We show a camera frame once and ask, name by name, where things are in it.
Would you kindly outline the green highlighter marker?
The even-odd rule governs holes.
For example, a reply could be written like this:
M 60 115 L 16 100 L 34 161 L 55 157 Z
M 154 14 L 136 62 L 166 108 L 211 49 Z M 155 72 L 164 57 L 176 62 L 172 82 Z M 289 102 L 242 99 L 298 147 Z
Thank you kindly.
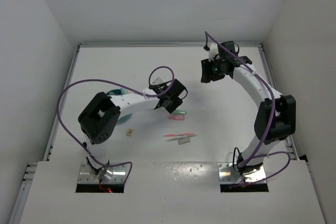
M 174 115 L 185 115 L 187 112 L 184 110 L 175 110 L 173 112 Z

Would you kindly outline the teal round organizer container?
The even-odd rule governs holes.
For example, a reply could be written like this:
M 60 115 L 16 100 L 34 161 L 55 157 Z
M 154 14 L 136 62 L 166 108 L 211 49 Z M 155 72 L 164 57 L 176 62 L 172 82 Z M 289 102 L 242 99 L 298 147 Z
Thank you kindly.
M 113 89 L 110 90 L 106 93 L 107 96 L 120 96 L 120 95 L 125 95 L 125 94 L 129 94 L 131 93 L 130 91 L 128 91 L 127 89 L 124 88 L 119 88 L 119 89 Z M 124 124 L 125 122 L 127 122 L 130 118 L 132 117 L 132 114 L 128 114 L 125 115 L 124 117 L 121 117 L 118 119 L 117 125 L 121 125 Z

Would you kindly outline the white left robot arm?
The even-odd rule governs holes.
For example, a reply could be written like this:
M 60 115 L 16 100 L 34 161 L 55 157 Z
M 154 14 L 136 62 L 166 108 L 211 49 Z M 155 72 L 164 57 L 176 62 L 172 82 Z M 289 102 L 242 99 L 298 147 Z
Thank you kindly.
M 98 177 L 109 165 L 107 150 L 103 146 L 112 135 L 117 122 L 128 115 L 144 110 L 164 108 L 174 112 L 182 103 L 182 94 L 188 94 L 187 88 L 174 79 L 172 86 L 166 83 L 151 84 L 139 94 L 130 92 L 121 95 L 97 93 L 78 117 L 81 130 L 87 139 L 87 164 L 91 172 Z

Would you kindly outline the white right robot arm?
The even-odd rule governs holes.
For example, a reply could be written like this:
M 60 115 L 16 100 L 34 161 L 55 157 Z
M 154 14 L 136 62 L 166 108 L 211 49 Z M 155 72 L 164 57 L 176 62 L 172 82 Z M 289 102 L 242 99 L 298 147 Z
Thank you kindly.
M 208 57 L 201 61 L 202 83 L 231 77 L 250 95 L 258 107 L 254 122 L 255 136 L 239 153 L 236 168 L 242 175 L 258 170 L 271 150 L 296 130 L 296 100 L 275 90 L 256 72 L 252 61 L 239 56 L 235 42 L 205 44 Z

